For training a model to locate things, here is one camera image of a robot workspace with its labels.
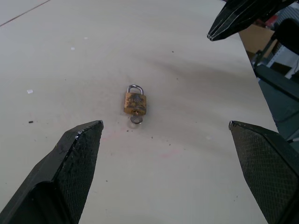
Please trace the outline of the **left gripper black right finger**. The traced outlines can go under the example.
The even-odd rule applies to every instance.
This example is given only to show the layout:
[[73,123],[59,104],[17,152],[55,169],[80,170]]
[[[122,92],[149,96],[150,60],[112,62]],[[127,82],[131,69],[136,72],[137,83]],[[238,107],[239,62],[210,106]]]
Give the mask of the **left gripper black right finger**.
[[244,179],[268,224],[299,224],[299,152],[277,132],[230,121]]

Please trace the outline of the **small brass padlock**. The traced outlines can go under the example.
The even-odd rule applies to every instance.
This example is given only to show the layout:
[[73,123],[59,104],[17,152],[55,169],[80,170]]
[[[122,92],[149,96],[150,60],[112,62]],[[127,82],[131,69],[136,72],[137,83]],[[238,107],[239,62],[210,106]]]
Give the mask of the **small brass padlock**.
[[[139,93],[131,92],[131,89],[138,89]],[[132,84],[127,88],[124,101],[124,112],[131,115],[143,116],[147,110],[147,99],[142,87]]]

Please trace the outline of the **brown cardboard box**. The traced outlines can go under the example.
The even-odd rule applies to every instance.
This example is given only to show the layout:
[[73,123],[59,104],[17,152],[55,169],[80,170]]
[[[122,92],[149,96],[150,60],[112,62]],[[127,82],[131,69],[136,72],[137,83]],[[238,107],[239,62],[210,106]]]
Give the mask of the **brown cardboard box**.
[[273,34],[273,30],[257,25],[251,25],[239,32],[245,50],[252,54],[255,54],[258,50],[263,50]]

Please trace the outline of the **black chair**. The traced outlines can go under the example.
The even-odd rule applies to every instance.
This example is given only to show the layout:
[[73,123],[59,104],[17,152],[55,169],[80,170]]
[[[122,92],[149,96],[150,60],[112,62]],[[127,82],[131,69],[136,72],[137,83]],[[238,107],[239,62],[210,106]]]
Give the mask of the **black chair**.
[[299,56],[299,37],[296,36],[296,32],[299,32],[299,22],[287,18],[283,20],[278,26],[270,40],[266,44],[263,50],[258,50],[253,58],[252,66],[256,68],[261,62],[263,56],[268,51],[272,43],[277,40],[280,44],[286,47],[291,52]]

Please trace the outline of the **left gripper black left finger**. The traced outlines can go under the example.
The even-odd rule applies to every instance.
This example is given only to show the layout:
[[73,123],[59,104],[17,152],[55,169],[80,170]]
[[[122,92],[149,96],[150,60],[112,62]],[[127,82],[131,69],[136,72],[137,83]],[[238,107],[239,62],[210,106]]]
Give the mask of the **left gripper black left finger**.
[[78,224],[93,181],[101,120],[66,131],[0,212],[0,224]]

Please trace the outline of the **black metal beam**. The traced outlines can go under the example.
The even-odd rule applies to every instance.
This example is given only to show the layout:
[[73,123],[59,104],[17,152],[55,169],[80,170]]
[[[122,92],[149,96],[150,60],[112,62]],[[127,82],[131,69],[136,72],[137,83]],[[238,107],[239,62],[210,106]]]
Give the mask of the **black metal beam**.
[[254,73],[257,78],[260,78],[261,80],[272,86],[274,89],[299,102],[298,83],[282,76],[280,73],[264,65],[255,67]]

